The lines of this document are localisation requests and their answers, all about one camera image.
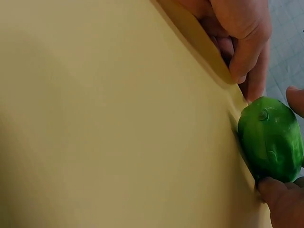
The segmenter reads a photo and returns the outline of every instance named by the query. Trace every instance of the fingernail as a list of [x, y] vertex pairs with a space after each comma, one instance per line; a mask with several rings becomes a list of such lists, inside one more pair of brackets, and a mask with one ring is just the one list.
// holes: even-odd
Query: fingernail
[[294, 85], [290, 86], [287, 88], [288, 90], [293, 90], [293, 91], [297, 91], [299, 90], [297, 87], [295, 87]]
[[237, 81], [237, 83], [238, 83], [238, 84], [242, 84], [242, 83], [245, 82], [245, 80], [246, 80], [246, 76], [243, 76], [243, 77], [241, 77], [241, 78]]

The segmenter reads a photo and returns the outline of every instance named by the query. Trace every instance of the tiled surface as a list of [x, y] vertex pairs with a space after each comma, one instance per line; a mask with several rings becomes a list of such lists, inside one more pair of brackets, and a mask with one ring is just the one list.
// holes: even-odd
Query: tiled surface
[[[269, 0], [269, 9], [273, 34], [266, 91], [287, 104], [288, 86], [304, 88], [304, 0]], [[304, 136], [304, 119], [297, 119]]]

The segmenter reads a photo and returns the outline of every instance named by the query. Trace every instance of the green lime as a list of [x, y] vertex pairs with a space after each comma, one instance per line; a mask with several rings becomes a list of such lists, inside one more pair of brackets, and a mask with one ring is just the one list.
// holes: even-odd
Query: green lime
[[293, 181], [303, 163], [303, 142], [293, 111], [279, 100], [261, 97], [246, 107], [238, 135], [248, 167], [258, 181]]

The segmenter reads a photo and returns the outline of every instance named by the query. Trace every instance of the hand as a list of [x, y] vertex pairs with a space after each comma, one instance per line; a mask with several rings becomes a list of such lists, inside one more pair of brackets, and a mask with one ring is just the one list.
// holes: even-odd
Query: hand
[[224, 59], [231, 76], [253, 101], [265, 88], [271, 22], [267, 0], [176, 0], [201, 23]]
[[[304, 117], [304, 90], [289, 87], [286, 91], [289, 106]], [[273, 228], [304, 227], [304, 177], [294, 183], [282, 183], [266, 178], [258, 190], [271, 211]]]

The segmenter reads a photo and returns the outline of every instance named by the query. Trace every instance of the yellow cutting board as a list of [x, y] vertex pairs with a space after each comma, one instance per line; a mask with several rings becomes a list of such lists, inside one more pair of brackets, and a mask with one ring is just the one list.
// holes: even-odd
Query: yellow cutting board
[[242, 94], [160, 3], [1, 3], [2, 228], [271, 227], [235, 136]]

